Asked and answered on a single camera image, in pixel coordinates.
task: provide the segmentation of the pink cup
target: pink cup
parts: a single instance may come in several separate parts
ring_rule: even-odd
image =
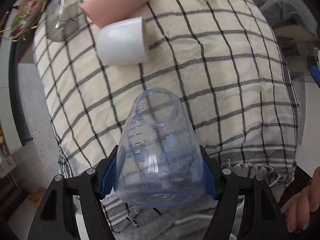
[[[149,0],[84,0],[81,10],[100,29],[138,10]]]

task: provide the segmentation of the checkered tablecloth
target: checkered tablecloth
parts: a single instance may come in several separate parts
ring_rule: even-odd
[[[83,14],[84,25],[64,43],[46,38],[45,18],[39,24],[34,57],[61,173],[76,176],[108,156],[136,96],[164,87],[180,98],[211,157],[246,168],[248,176],[260,164],[273,174],[270,183],[289,182],[297,98],[275,36],[252,0],[151,0],[134,15],[146,23],[150,61],[120,67],[100,61],[99,30]]]

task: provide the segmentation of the silver bolt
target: silver bolt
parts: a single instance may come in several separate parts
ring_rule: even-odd
[[[264,177],[263,177],[262,175],[258,174],[258,175],[256,175],[256,179],[257,179],[258,181],[263,181],[263,180],[264,180]]]
[[[223,174],[226,174],[226,175],[230,175],[230,174],[231,174],[231,170],[229,170],[229,169],[223,169],[223,170],[222,170],[222,173],[223,173]]]
[[[95,172],[96,170],[94,168],[87,169],[87,174],[89,175],[94,174]]]
[[[55,176],[55,177],[54,177],[54,180],[55,180],[55,181],[60,181],[60,180],[62,180],[62,175],[59,174],[59,175]]]

